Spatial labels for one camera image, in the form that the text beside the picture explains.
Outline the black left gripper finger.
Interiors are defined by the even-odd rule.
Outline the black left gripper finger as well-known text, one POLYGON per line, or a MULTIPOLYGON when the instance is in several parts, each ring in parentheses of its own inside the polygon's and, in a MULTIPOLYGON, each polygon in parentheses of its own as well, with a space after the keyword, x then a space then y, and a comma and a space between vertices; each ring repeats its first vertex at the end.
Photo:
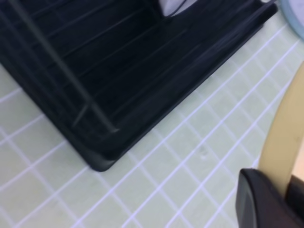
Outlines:
POLYGON ((235 203, 240 228, 302 228, 304 182, 293 176, 285 196, 256 169, 241 169, 235 203))

